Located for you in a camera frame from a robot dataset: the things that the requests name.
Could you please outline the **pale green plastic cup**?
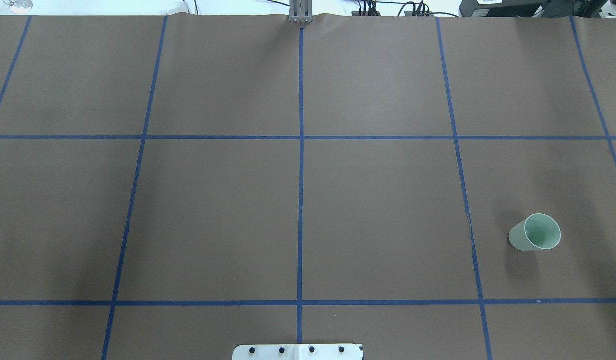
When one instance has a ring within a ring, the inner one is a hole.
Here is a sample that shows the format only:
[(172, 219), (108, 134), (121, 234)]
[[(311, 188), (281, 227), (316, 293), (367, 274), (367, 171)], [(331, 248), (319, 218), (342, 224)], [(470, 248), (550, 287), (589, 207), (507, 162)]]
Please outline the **pale green plastic cup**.
[(518, 251), (545, 251), (560, 244), (562, 232), (555, 219), (535, 213), (516, 224), (509, 231), (507, 239)]

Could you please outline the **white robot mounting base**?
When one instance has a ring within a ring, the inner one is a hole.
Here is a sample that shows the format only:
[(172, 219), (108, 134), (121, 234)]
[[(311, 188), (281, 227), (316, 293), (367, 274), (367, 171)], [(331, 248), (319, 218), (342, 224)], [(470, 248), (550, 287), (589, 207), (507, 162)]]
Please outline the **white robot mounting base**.
[(363, 360), (364, 351), (361, 344), (242, 344), (232, 353), (234, 360)]

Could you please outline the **black device at table edge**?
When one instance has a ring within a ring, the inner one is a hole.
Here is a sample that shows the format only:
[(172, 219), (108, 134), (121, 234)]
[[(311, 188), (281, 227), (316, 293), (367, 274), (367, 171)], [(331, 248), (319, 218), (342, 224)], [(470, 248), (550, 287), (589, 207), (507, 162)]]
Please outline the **black device at table edge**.
[(598, 18), (599, 11), (608, 3), (608, 1), (464, 1), (462, 0), (459, 4), (459, 14), (462, 18), (567, 18), (569, 16), (574, 16), (578, 18)]

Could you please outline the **grey metal clamp bracket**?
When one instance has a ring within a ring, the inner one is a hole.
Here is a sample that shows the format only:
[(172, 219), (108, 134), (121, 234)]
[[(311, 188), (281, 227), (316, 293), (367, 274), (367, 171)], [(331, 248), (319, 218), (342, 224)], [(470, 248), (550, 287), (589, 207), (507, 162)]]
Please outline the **grey metal clamp bracket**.
[(289, 23), (305, 24), (314, 20), (312, 0), (289, 0)]

